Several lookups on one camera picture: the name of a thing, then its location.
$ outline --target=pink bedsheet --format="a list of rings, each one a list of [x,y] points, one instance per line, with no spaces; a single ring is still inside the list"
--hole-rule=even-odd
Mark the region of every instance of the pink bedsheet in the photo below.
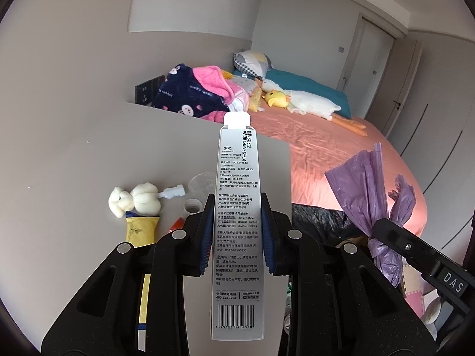
[[[386,192],[395,188],[397,174],[402,174],[414,186],[416,206],[404,227],[416,235],[422,233],[427,221],[427,205],[419,184],[393,146],[372,124],[356,119],[366,126],[368,133],[366,137],[358,136],[314,115],[291,114],[286,109],[261,105],[265,112],[252,112],[251,126],[261,134],[290,144],[293,203],[341,210],[325,171],[361,150],[372,150],[375,143],[381,142]],[[388,197],[389,210],[393,204]]]

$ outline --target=wall outlet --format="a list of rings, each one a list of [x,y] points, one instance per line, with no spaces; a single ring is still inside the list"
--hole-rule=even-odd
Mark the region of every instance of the wall outlet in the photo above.
[[[135,104],[148,106],[155,96],[161,84],[165,81],[165,76],[159,76],[135,86]]]

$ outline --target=black trash bag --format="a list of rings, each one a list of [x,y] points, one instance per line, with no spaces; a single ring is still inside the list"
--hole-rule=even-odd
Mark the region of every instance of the black trash bag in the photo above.
[[[304,204],[292,204],[292,227],[328,246],[337,246],[348,238],[364,235],[345,212]]]

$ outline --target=yellow duck plush toy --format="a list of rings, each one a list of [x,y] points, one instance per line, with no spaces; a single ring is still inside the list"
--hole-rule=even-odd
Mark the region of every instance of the yellow duck plush toy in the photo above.
[[[269,107],[275,106],[279,108],[287,108],[290,101],[290,96],[287,96],[281,91],[272,90],[265,94],[264,100]]]

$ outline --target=red object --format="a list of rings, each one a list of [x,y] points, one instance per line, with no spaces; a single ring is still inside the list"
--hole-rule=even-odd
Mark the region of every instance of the red object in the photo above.
[[[171,233],[174,230],[181,229],[183,225],[185,224],[185,220],[183,218],[178,218],[175,223],[172,225],[170,230],[168,230],[168,233]]]

